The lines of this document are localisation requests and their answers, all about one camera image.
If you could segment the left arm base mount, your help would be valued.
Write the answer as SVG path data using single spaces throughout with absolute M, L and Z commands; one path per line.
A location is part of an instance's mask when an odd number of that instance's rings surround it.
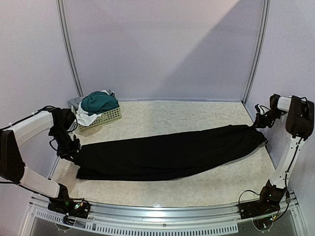
M 62 223 L 73 226 L 76 218 L 87 219 L 91 205 L 84 198 L 71 198 L 66 186 L 59 184 L 56 198 L 49 198 L 48 209 L 63 214 Z

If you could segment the black trousers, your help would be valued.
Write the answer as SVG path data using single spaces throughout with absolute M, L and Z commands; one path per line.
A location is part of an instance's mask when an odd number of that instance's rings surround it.
M 83 145 L 75 158 L 84 180 L 165 181 L 238 160 L 265 136 L 248 125 Z

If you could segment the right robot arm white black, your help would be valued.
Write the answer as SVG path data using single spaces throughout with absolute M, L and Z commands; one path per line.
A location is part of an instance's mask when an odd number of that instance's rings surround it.
M 286 115 L 285 131 L 288 143 L 274 174 L 266 185 L 268 188 L 287 190 L 287 184 L 297 158 L 314 130 L 315 104 L 306 97 L 295 95 L 283 97 L 273 94 L 269 101 L 268 108 L 260 104 L 255 105 L 256 116 L 253 127 L 272 128 L 277 119 Z

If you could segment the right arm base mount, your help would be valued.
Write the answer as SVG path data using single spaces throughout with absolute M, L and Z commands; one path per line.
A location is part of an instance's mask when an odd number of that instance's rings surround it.
M 281 219 L 288 211 L 291 198 L 287 187 L 287 178 L 284 179 L 284 187 L 279 188 L 267 181 L 260 193 L 245 190 L 245 193 L 253 193 L 259 196 L 258 200 L 241 202 L 238 199 L 238 210 L 241 219 L 252 219 L 254 227 L 261 231 L 268 231 L 273 223 Z

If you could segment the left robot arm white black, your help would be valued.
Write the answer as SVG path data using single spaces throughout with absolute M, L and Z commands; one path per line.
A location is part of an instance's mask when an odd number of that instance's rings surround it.
M 71 109 L 46 106 L 0 130 L 0 177 L 9 183 L 53 198 L 62 213 L 72 200 L 60 194 L 64 187 L 48 179 L 56 157 L 72 160 L 80 141 L 71 137 L 75 115 Z

